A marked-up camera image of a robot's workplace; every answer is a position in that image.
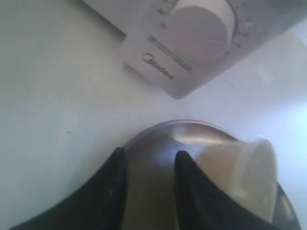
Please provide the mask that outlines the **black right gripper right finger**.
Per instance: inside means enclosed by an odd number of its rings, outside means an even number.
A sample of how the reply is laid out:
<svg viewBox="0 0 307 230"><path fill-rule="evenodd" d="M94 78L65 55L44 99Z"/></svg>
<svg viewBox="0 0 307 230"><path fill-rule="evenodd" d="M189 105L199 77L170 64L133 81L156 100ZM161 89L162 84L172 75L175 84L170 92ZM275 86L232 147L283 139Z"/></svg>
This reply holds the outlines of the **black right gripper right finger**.
<svg viewBox="0 0 307 230"><path fill-rule="evenodd" d="M181 230L274 230L232 200L186 151L176 153L176 212Z"/></svg>

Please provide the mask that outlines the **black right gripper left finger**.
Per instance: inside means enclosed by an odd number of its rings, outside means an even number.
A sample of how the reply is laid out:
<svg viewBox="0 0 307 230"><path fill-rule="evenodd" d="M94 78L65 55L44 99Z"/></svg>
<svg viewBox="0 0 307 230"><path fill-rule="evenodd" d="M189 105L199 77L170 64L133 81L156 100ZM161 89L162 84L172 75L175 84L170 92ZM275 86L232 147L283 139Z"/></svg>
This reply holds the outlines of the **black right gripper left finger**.
<svg viewBox="0 0 307 230"><path fill-rule="evenodd" d="M119 230L128 190L128 160L117 147L77 191L14 230Z"/></svg>

